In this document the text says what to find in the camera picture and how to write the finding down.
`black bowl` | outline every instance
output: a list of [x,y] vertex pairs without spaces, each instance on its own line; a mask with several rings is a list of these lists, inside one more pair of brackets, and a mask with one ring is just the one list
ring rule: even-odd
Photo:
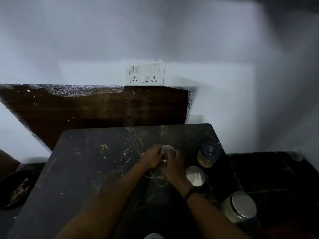
[[[14,201],[10,201],[12,192],[18,189],[18,186],[21,185],[25,179],[28,179],[29,187]],[[36,181],[37,176],[27,170],[21,170],[7,176],[0,182],[0,209],[9,210],[23,205]]]

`person's left arm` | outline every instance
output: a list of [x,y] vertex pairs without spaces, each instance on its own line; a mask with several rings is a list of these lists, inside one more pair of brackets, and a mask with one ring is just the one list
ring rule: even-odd
[[58,233],[55,239],[109,238],[118,225],[127,201],[138,181],[149,169],[162,160],[161,145],[154,145],[141,157],[138,164],[124,175],[110,191],[98,195],[94,205],[78,213]]

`hand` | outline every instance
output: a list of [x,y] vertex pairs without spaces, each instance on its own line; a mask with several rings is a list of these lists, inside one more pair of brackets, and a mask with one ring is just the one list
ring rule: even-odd
[[176,151],[176,155],[173,150],[167,151],[167,166],[162,167],[162,173],[182,197],[185,197],[187,192],[193,187],[186,178],[184,158],[181,156],[181,151],[179,150]]
[[162,161],[163,152],[159,153],[161,149],[160,144],[155,144],[150,147],[145,153],[141,154],[140,164],[147,170],[154,169]]

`jar lid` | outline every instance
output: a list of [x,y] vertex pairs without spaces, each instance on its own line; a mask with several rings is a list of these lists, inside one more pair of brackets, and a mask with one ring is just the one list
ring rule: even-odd
[[208,141],[202,144],[200,152],[205,159],[215,162],[221,156],[223,149],[218,143]]
[[242,191],[233,193],[231,205],[235,213],[243,218],[253,218],[257,214],[257,207],[253,199]]

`forearm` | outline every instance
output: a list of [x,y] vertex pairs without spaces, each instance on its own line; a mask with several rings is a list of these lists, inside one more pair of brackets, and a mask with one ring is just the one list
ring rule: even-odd
[[[180,181],[175,186],[183,198],[193,187],[187,181]],[[238,238],[248,239],[235,224],[225,217],[220,210],[200,193],[193,193],[187,199],[187,205],[205,239]]]
[[109,191],[99,195],[94,205],[78,213],[56,238],[108,238],[117,226],[138,181],[148,170],[135,165]]

